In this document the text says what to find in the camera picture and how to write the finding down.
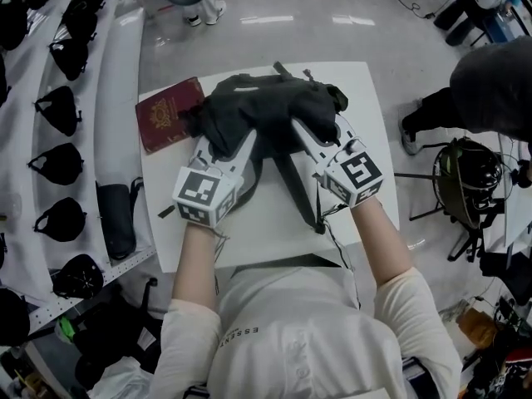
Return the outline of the row of black bags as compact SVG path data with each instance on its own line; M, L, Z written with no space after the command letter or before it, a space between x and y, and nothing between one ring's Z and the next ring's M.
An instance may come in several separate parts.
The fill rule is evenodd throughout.
M111 266L96 197L96 103L118 0L48 0L6 53L0 99L0 288L38 330L78 301L58 276L79 255Z

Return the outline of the black backpack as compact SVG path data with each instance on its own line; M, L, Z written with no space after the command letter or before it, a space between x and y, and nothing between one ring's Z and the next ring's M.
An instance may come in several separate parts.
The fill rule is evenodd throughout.
M280 63L270 76L231 76L202 101L177 111L184 133L209 140L214 157L233 155L245 135L255 130L257 140L250 156L252 183L236 195L237 208L254 195L263 171L263 161L274 160L303 220L316 233L324 234L320 204L311 204L291 159L302 150L292 130L297 118L323 143L336 138L335 117L345 111L348 98L334 85L315 81L309 71L305 79L294 77Z

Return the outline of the person's white shirt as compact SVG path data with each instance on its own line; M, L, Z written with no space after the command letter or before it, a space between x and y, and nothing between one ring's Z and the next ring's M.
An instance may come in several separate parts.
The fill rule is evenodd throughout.
M417 359L441 399L456 399L462 363L422 274L410 269L357 308L344 268L252 268L219 308L175 299L161 331L150 399L412 399L403 363Z

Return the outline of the dark grey upright bag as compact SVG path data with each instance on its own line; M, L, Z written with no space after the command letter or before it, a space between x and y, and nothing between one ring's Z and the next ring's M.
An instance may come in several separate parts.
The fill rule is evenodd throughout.
M96 185L106 251L113 260L121 261L136 249L134 211L139 190L143 185L142 177L133 179L130 186Z

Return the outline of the white metal shelf rack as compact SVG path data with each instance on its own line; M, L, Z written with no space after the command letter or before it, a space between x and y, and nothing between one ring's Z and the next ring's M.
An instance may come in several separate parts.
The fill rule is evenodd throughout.
M125 0L118 0L115 19L106 44L103 66L99 77L96 103L96 184L129 185L142 174L140 164L140 138L135 105L138 101L140 48L145 13L142 8L123 12ZM107 270L99 269L104 283L110 283L155 253L150 230L145 196L135 203L134 227L136 249L121 261L110 259ZM0 234L0 263L5 259L5 238ZM17 333L35 333L43 329L70 308L56 315L38 330L29 324L16 326Z

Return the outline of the white side desk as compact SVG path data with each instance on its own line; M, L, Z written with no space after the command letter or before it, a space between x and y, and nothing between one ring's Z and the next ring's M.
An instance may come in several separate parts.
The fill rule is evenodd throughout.
M532 223L532 186L523 189L511 179L512 171L520 168L520 160L530 161L530 153L526 142L504 135L499 135L499 141L505 168L505 247L509 247Z

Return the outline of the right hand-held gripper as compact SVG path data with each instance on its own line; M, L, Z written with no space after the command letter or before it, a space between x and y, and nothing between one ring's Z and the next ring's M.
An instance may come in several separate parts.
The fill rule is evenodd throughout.
M331 140L318 139L298 118L293 118L291 124L306 153L316 163L315 175L320 185L347 207L360 205L380 190L383 174L344 116L335 115Z

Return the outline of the red hardcover book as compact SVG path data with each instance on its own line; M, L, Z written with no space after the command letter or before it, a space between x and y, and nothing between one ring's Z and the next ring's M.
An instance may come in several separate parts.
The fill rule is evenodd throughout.
M189 137L187 118L204 101L197 77L191 77L145 98L135 106L145 152L158 150Z

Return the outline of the dark folding chair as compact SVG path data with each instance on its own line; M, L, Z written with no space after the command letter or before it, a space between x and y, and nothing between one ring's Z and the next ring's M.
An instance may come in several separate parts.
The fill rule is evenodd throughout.
M471 228L474 229L479 226L480 219L481 219L480 212L482 210L494 208L497 206L503 211L505 211L505 200L503 198L494 197L494 193L495 193L494 191L492 195L492 199L490 203L488 204L488 206L482 209L478 209L474 207L473 205L468 204L466 202L466 198L461 189L461 185L457 179L452 179L451 177L440 175L440 172L439 172L440 153L443 150L443 148L447 146L450 142L438 143L438 144L432 145L433 148L439 147L441 150L438 152L435 158L435 161L432 166L432 173L430 175L396 173L395 176L397 178L429 180L432 183L432 187L433 187L436 200L437 200L437 206L434 209L434 211L438 212L441 210L444 213L448 214L451 217L451 219L453 219L454 221L458 221L462 225L467 224Z

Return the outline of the white table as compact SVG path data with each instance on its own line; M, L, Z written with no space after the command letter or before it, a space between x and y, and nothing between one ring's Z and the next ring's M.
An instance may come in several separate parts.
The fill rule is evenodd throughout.
M297 77L309 70L316 80L337 86L347 96L348 108L343 116L383 173L384 181L377 198L392 223L398 224L392 156L368 65L365 62L304 62L289 64L287 68ZM150 227L160 268L165 273L173 273L177 268L186 222L177 210L165 217L160 213L172 205L179 169L188 163L194 147L195 140L187 138L153 154L140 153ZM332 255L335 249L333 240L315 233L303 221L271 160L264 162L263 175L253 198L224 218L217 230L228 236L216 262L219 268L303 254Z

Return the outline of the black helmet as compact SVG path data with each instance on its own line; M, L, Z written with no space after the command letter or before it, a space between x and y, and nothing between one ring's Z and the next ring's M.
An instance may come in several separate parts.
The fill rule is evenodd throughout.
M466 202L478 209L488 206L502 175L500 158L470 138L454 139L440 153L439 172L457 179Z

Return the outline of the person's right forearm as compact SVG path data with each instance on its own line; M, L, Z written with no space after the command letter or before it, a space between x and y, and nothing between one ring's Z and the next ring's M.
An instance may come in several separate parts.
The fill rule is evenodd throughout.
M405 240L377 198L353 207L351 214L378 287L413 267Z

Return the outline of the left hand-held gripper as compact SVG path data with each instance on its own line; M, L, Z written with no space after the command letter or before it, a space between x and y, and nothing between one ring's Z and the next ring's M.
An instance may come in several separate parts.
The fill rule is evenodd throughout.
M250 130L226 163L226 172L216 161L210 140L201 135L191 162L181 167L172 199L182 219L215 228L234 207L244 178L245 166L253 152L257 131Z

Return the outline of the person's left forearm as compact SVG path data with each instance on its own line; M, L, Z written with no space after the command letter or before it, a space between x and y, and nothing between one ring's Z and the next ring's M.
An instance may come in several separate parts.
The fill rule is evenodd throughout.
M197 224L186 226L172 288L173 299L215 310L215 245L215 235L210 229Z

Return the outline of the black office chair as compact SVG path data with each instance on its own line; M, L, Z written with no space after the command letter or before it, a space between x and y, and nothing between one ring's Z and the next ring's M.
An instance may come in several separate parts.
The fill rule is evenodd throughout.
M490 209L484 209L480 212L480 217L484 217L480 221L477 228L471 228L467 224L463 224L465 232L468 234L467 239L463 245L454 253L449 254L447 260L450 262L455 262L462 254L467 254L467 261L473 263L476 256L481 256L485 254L485 242L483 240L483 230L489 228L495 218L503 214L504 211L499 207L494 207Z
M161 353L162 321L150 315L148 304L150 290L157 285L156 278L148 279L138 308L122 297L117 286L109 302L98 303L75 318L77 329L72 341L81 354L75 377L86 390L91 390L104 371L123 357L133 358L150 374L155 372Z

